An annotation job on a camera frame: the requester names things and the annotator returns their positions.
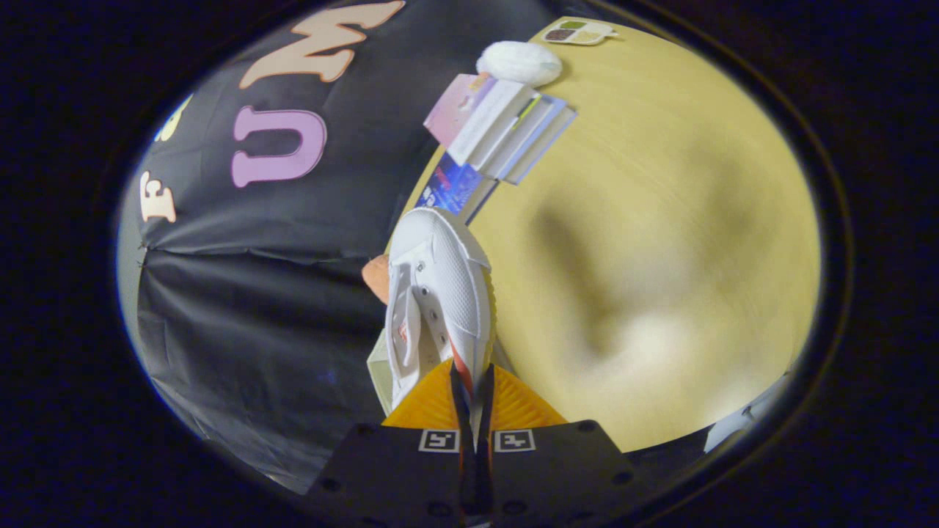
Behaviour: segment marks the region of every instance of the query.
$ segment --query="table surface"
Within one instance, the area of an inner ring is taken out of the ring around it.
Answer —
[[[564,65],[539,90],[578,117],[470,230],[518,376],[631,451],[713,424],[786,371],[811,326],[821,251],[771,118],[698,55],[615,27],[595,46],[531,39]]]

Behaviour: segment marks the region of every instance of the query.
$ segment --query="orange letter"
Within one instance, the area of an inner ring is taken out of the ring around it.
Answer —
[[[314,54],[362,42],[365,40],[364,34],[342,24],[354,23],[371,29],[385,23],[404,4],[402,0],[394,0],[387,4],[367,4],[318,12],[292,29],[294,33],[306,35],[306,39],[258,59],[241,77],[239,88],[247,88],[264,77],[287,73],[318,73],[320,80],[325,83],[335,81],[346,71],[355,53],[343,50],[330,55]]]

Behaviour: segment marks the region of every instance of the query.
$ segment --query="palette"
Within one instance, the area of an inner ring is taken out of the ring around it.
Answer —
[[[551,26],[541,38],[552,44],[592,46],[616,35],[613,28],[604,23],[569,20]]]

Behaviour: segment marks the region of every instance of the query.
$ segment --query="book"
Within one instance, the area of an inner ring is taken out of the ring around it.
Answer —
[[[505,179],[518,161],[532,148],[542,148],[539,143],[546,132],[550,132],[551,123],[566,108],[567,103],[548,95],[539,95],[527,107],[513,125],[510,133],[500,142],[495,153],[479,168],[479,172],[488,178]],[[512,181],[518,184],[524,174]]]
[[[454,161],[481,166],[499,144],[513,118],[536,95],[527,85],[499,79],[473,109],[466,124],[447,148]]]
[[[446,209],[460,222],[469,224],[497,184],[494,179],[484,178],[472,165],[460,165],[444,152],[415,207]]]
[[[500,179],[513,185],[518,185],[525,178],[531,169],[538,163],[538,160],[545,155],[545,152],[554,144],[554,142],[564,132],[564,129],[571,124],[571,121],[577,117],[577,112],[569,106],[565,106],[561,111],[551,119],[550,123],[544,128],[518,160],[508,169]]]
[[[434,104],[423,125],[441,145],[449,148],[473,110],[495,84],[496,79],[488,75],[457,75]]]

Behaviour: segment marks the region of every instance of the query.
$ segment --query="screw hole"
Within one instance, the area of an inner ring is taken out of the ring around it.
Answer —
[[[613,484],[621,486],[623,484],[628,484],[633,479],[633,474],[630,472],[619,472],[613,475]]]
[[[331,479],[331,478],[326,478],[326,479],[324,479],[323,482],[322,482],[322,487],[323,487],[323,489],[325,489],[326,491],[336,492],[336,491],[339,490],[339,488],[342,487],[342,485],[339,484],[339,481],[337,481],[337,480],[334,480],[334,479]]]
[[[505,515],[521,515],[527,509],[528,507],[521,501],[509,501],[502,505],[502,513]]]
[[[444,503],[430,503],[427,505],[427,513],[432,517],[450,517],[454,510]]]

